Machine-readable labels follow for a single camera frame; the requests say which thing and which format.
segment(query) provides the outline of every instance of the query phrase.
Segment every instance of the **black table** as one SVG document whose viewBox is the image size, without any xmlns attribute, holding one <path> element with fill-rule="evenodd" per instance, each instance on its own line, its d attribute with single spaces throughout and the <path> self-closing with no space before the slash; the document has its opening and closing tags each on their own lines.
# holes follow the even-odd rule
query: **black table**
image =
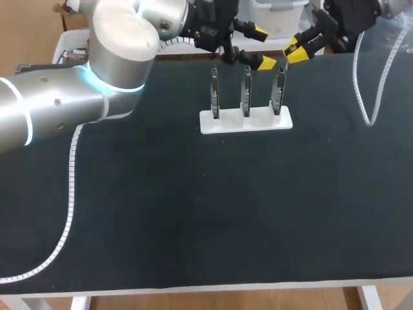
<svg viewBox="0 0 413 310">
<path fill-rule="evenodd" d="M 369 111 L 386 57 L 360 58 Z M 204 136 L 199 112 L 210 107 L 214 63 L 156 63 L 129 118 L 84 128 L 61 254 L 37 276 L 0 285 L 0 295 L 413 276 L 412 56 L 397 57 L 373 128 L 351 64 L 351 55 L 324 56 L 290 71 L 292 130 Z M 243 67 L 218 70 L 221 108 L 238 107 Z M 268 105 L 271 82 L 254 76 L 253 106 Z M 31 270 L 54 249 L 71 137 L 0 156 L 1 276 Z"/>
</svg>

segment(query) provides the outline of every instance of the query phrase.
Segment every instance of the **white table leg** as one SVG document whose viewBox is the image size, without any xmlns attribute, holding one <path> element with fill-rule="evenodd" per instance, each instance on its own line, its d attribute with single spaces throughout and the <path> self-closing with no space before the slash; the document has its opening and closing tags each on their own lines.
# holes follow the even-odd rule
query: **white table leg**
<svg viewBox="0 0 413 310">
<path fill-rule="evenodd" d="M 52 310 L 43 298 L 2 297 L 10 310 Z"/>
<path fill-rule="evenodd" d="M 70 310 L 89 310 L 90 296 L 73 297 L 72 307 Z"/>
<path fill-rule="evenodd" d="M 383 310 L 376 286 L 359 286 L 358 291 L 363 310 Z"/>
</svg>

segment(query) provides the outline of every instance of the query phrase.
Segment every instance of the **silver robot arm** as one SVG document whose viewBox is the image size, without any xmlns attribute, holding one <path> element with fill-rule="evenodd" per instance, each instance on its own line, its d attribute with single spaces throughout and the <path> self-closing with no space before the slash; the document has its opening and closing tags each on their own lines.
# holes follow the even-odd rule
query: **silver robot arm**
<svg viewBox="0 0 413 310">
<path fill-rule="evenodd" d="M 0 78 L 0 152 L 132 113 L 159 47 L 136 3 L 79 1 L 91 25 L 87 66 Z"/>
</svg>

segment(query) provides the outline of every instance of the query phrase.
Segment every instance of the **wooden floor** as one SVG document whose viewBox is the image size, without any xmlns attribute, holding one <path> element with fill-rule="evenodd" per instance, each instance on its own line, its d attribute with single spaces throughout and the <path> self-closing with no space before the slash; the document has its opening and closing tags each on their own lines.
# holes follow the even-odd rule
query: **wooden floor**
<svg viewBox="0 0 413 310">
<path fill-rule="evenodd" d="M 57 0 L 0 0 L 0 76 L 11 75 L 18 63 L 50 63 L 63 31 L 52 11 Z M 384 310 L 393 310 L 413 289 L 380 287 Z M 56 310 L 69 310 L 70 298 L 51 298 Z M 0 310 L 6 309 L 0 303 Z M 307 289 L 230 293 L 162 294 L 93 298 L 91 310 L 299 310 L 361 309 L 356 289 Z"/>
</svg>

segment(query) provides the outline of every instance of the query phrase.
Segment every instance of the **screw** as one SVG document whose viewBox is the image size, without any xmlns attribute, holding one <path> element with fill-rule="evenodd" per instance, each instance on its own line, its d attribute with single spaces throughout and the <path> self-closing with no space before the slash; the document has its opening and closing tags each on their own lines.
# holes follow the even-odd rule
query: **screw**
<svg viewBox="0 0 413 310">
<path fill-rule="evenodd" d="M 166 22 L 161 23 L 161 30 L 162 31 L 168 31 L 169 30 L 169 24 L 166 23 Z"/>
</svg>

